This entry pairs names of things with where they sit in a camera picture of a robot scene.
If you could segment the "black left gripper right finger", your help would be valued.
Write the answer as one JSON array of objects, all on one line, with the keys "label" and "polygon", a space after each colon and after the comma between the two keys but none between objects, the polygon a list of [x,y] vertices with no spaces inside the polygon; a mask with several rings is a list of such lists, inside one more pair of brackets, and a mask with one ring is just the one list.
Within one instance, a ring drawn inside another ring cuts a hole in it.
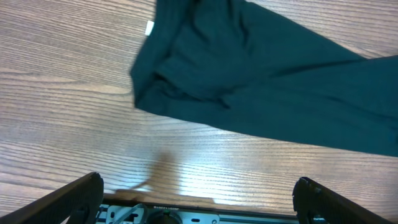
[{"label": "black left gripper right finger", "polygon": [[392,224],[308,177],[299,178],[292,196],[300,224]]}]

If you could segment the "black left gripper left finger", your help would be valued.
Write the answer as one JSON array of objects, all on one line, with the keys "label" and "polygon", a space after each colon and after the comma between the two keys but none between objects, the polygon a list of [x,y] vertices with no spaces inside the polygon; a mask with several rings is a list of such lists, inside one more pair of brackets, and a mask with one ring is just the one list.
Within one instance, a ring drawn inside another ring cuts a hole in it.
[{"label": "black left gripper left finger", "polygon": [[1,224],[92,224],[103,201],[104,182],[91,172],[1,217]]}]

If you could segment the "black t-shirt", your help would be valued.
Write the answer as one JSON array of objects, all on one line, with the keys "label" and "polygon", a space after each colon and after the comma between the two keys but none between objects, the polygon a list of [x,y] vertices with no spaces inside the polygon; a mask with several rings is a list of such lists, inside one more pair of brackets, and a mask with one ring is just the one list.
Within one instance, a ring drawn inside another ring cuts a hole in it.
[{"label": "black t-shirt", "polygon": [[158,1],[134,104],[228,131],[397,155],[397,57],[367,59],[247,1]]}]

